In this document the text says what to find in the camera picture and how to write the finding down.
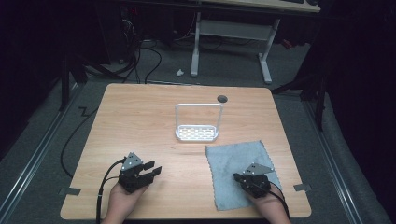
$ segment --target cord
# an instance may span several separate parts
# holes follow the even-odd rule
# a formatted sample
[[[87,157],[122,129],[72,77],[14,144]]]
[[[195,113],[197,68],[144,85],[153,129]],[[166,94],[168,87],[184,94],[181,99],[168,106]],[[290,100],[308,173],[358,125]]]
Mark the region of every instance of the cord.
[[[207,50],[214,50],[214,49],[218,49],[219,47],[221,47],[222,46],[222,44],[223,44],[223,41],[224,41],[224,38],[223,37],[218,37],[219,38],[219,44],[217,45],[217,46],[215,46],[214,48],[204,48],[201,44],[200,44],[200,48],[201,49],[207,49]]]
[[[257,41],[257,40],[254,40],[254,39],[249,39],[249,40],[245,40],[245,42],[243,42],[243,43],[238,43],[238,42],[232,41],[231,40],[232,38],[227,38],[227,39],[224,40],[224,43],[230,44],[230,45],[237,45],[237,46],[245,46],[245,45],[247,45],[248,43],[250,43],[252,41]]]
[[[140,76],[137,73],[137,68],[134,69],[134,76],[136,77],[136,83],[140,84]]]
[[[119,178],[119,176],[112,176],[112,177],[109,177],[108,179],[106,179],[106,182],[109,181],[109,180],[111,180],[111,179],[115,179],[115,178]]]
[[[70,176],[70,178],[73,178],[73,175],[70,174],[70,172],[67,171],[66,167],[64,166],[64,151],[67,148],[67,145],[69,144],[70,140],[73,138],[73,136],[76,134],[76,132],[78,131],[78,129],[94,114],[96,113],[96,111],[99,109],[99,107],[97,107],[96,109],[94,109],[91,114],[89,114],[87,117],[85,117],[85,119],[77,126],[77,128],[70,134],[69,138],[67,139],[66,143],[64,144],[64,148],[62,148],[62,152],[61,152],[61,165],[62,165],[62,169],[64,169],[64,172]]]
[[[126,80],[128,80],[128,77],[132,74],[132,72],[136,69],[137,66],[137,59],[136,57],[134,57],[134,67],[131,68],[131,70],[129,71],[128,75],[126,75],[126,77],[123,79],[122,83],[125,83]]]
[[[101,186],[100,186],[100,188],[99,188],[98,199],[97,199],[97,203],[96,203],[96,224],[100,224],[100,214],[101,214],[101,210],[102,210],[102,196],[103,196],[104,185],[105,185],[105,183],[107,182],[107,180],[113,178],[113,177],[111,177],[111,178],[107,179],[107,176],[108,176],[108,174],[110,173],[110,171],[111,171],[116,165],[118,165],[118,164],[120,164],[120,163],[125,163],[125,161],[126,161],[126,157],[125,157],[124,159],[122,159],[122,160],[119,160],[119,161],[114,162],[114,164],[112,164],[112,165],[110,166],[110,168],[108,168],[108,170],[107,170],[105,176],[103,177],[102,184],[101,184]]]
[[[194,17],[192,18],[192,21],[191,21],[191,25],[190,25],[189,31],[184,36],[182,36],[181,38],[175,39],[174,41],[182,40],[182,39],[185,39],[185,38],[190,38],[191,36],[193,36],[193,35],[190,35],[190,32],[192,30],[192,27],[194,26],[194,22],[195,22],[196,16],[197,16],[197,13],[195,12],[194,13]]]
[[[146,77],[145,77],[145,84],[148,84],[149,75],[151,75],[151,73],[154,72],[154,70],[157,69],[158,66],[160,66],[161,61],[163,60],[163,57],[161,56],[161,54],[160,54],[157,50],[154,50],[154,49],[147,49],[147,50],[151,50],[151,51],[157,53],[158,56],[160,57],[160,60],[158,61],[157,65],[146,75]]]
[[[193,40],[190,40],[189,42],[187,42],[187,40],[188,40],[189,38],[192,38],[192,37],[193,37],[193,35],[188,36],[188,37],[186,37],[186,38],[184,38],[184,39],[179,39],[178,41],[175,41],[174,43],[175,43],[176,45],[178,45],[178,46],[181,46],[181,47],[189,47],[189,46],[194,45],[194,41],[193,41]],[[180,44],[179,42],[181,42],[181,41],[187,42],[188,44]]]
[[[129,25],[129,29],[131,27],[134,28],[133,24],[130,21],[128,21],[128,20],[122,20],[122,21],[126,22]],[[132,35],[132,38],[128,38],[127,34],[125,34],[125,35],[126,35],[125,37],[127,39],[127,51],[129,53],[129,55],[128,55],[129,63],[125,67],[121,68],[120,70],[111,71],[111,74],[114,75],[114,76],[111,76],[111,77],[121,78],[123,80],[126,80],[126,78],[128,76],[127,77],[121,77],[120,74],[122,74],[124,72],[127,72],[128,70],[132,70],[133,71],[134,68],[136,67],[136,64],[137,64],[138,60],[136,59],[134,53],[135,53],[136,49],[140,48],[140,46],[141,46],[140,39],[141,39],[141,36],[143,35],[143,32],[140,29],[139,29],[138,32],[134,31],[134,33]],[[103,75],[105,75],[105,74],[100,73],[100,72],[99,73],[94,72],[91,69],[89,69],[88,67],[85,67],[85,71],[87,73],[91,74],[91,75],[94,75],[94,76],[103,76]]]
[[[148,43],[148,42],[154,42],[154,44],[153,44],[152,46],[150,46],[150,47],[145,47],[145,49],[153,49],[153,48],[157,47],[157,45],[158,45],[158,41],[157,41],[157,40],[155,40],[155,39],[146,39],[146,40],[143,40],[143,41],[142,41],[142,43],[140,44],[140,46],[141,46],[144,42],[146,42],[146,43]]]
[[[270,182],[271,184],[273,184],[273,185],[279,190],[279,192],[280,192],[280,193],[282,194],[282,196],[283,196],[282,190],[280,190],[280,188],[279,188],[276,184],[274,184],[273,182],[271,182],[271,181],[269,181],[269,182]],[[289,208],[288,208],[288,205],[286,204],[285,200],[282,199],[282,198],[280,198],[279,196],[277,196],[277,195],[276,195],[275,193],[273,193],[271,190],[268,190],[267,193],[269,193],[269,194],[271,194],[271,195],[274,195],[276,198],[278,198],[278,199],[280,200],[280,202],[281,202],[282,205],[283,205],[283,208],[285,209],[286,215],[288,215],[288,218],[290,219]]]

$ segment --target human arm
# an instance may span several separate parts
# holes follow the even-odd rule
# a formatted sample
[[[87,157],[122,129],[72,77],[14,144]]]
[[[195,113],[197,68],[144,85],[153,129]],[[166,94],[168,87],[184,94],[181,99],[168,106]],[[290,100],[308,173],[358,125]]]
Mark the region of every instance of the human arm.
[[[271,183],[270,190],[283,199],[282,192],[273,183]],[[248,195],[248,197],[256,205],[260,214],[271,224],[291,223],[282,202],[276,196],[268,193],[265,197],[257,199],[251,197],[250,195]]]
[[[138,199],[148,187],[130,193],[117,183],[110,191],[107,213],[102,224],[121,224],[134,211]]]

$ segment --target blue-gray towel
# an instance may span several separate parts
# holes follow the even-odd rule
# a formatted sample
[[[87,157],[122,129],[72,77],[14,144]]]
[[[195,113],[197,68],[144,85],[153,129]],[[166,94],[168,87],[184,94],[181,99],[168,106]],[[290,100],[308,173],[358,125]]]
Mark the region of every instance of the blue-gray towel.
[[[205,151],[212,171],[218,210],[252,206],[240,184],[233,179],[233,174],[242,174],[253,162],[275,169],[262,141],[206,147]],[[281,188],[276,171],[266,175]]]

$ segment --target white desk frame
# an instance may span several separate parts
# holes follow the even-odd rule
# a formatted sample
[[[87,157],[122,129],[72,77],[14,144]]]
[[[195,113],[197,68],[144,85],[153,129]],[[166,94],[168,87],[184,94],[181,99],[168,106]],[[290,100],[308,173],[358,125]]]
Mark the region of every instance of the white desk frame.
[[[200,35],[218,35],[225,37],[255,39],[266,41],[263,52],[259,54],[260,65],[262,66],[262,75],[266,84],[271,84],[271,74],[268,69],[267,57],[270,48],[274,42],[277,27],[280,19],[275,20],[272,26],[261,26],[246,23],[236,23],[227,21],[209,21],[201,20],[201,13],[197,13],[195,28],[195,46],[192,53],[191,76],[198,76],[199,66],[199,39]]]

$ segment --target dark background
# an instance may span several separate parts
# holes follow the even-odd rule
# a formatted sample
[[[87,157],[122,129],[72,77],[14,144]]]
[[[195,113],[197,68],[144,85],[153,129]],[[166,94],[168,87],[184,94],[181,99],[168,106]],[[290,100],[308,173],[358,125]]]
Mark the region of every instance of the dark background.
[[[312,21],[301,25],[285,19],[276,42],[312,43],[304,71],[297,77],[307,72],[328,73],[327,91],[343,135],[395,222],[395,1],[322,0],[319,4],[324,16],[353,20],[324,22],[319,29]],[[98,63],[124,57],[122,47],[115,44],[121,43],[117,41],[120,24],[110,19],[117,18],[117,7],[106,8],[55,1],[0,3],[0,158],[60,77],[66,53],[78,52]],[[150,13],[152,17],[145,23],[147,34],[164,43],[172,43],[172,29],[183,33],[189,28],[191,13],[145,11]],[[323,59],[332,61],[325,71]]]

